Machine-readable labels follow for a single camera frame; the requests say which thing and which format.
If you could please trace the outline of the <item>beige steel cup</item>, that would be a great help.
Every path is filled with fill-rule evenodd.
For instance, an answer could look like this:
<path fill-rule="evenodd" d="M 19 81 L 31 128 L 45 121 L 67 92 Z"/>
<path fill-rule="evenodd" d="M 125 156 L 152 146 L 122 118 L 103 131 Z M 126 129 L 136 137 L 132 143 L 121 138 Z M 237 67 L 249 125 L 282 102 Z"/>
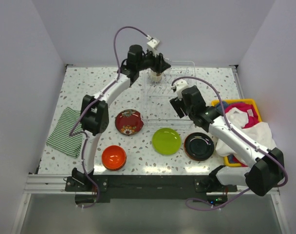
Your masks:
<path fill-rule="evenodd" d="M 158 83 L 162 80 L 162 75 L 163 73 L 156 73 L 151 70 L 149 77 L 152 82 Z"/>

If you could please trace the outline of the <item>clear wire dish rack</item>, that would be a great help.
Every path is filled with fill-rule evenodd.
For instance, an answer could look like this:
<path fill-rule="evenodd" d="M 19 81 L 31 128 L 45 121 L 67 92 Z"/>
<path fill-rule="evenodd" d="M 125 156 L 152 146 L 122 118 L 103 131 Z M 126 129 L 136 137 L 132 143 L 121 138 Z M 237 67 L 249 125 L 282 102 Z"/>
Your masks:
<path fill-rule="evenodd" d="M 168 60 L 171 67 L 163 72 L 160 82 L 155 83 L 150 80 L 150 69 L 147 70 L 147 75 L 143 78 L 142 121 L 152 129 L 190 128 L 193 122 L 188 117 L 179 118 L 169 101 L 177 96 L 171 89 L 172 81 L 184 76 L 194 77 L 196 75 L 195 63 Z"/>

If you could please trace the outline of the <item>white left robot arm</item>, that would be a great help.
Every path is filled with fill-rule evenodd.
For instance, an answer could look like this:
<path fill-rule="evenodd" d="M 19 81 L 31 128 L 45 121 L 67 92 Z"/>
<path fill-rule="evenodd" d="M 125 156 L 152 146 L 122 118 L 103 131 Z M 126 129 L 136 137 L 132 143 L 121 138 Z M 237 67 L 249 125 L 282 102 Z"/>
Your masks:
<path fill-rule="evenodd" d="M 94 171 L 94 157 L 98 141 L 109 125 L 109 106 L 139 78 L 139 73 L 150 69 L 161 74 L 171 65 L 157 52 L 156 40 L 147 43 L 147 50 L 142 46 L 129 47 L 127 58 L 118 68 L 118 77 L 93 96 L 86 95 L 82 100 L 79 122 L 84 140 L 81 146 L 81 166 L 77 169 L 82 174 L 91 175 Z"/>

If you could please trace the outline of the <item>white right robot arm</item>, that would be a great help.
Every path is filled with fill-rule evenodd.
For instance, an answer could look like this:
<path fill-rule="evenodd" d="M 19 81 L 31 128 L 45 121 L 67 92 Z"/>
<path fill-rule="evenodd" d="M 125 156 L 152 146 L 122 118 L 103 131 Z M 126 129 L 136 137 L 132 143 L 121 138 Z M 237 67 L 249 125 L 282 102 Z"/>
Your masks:
<path fill-rule="evenodd" d="M 278 148 L 269 149 L 248 137 L 225 119 L 213 106 L 207 106 L 196 86 L 180 81 L 171 86 L 176 97 L 170 103 L 179 117 L 189 117 L 195 126 L 222 140 L 244 161 L 245 167 L 220 166 L 209 177 L 209 186 L 219 192 L 226 185 L 248 187 L 254 194 L 266 195 L 272 188 L 288 181 L 284 156 Z"/>

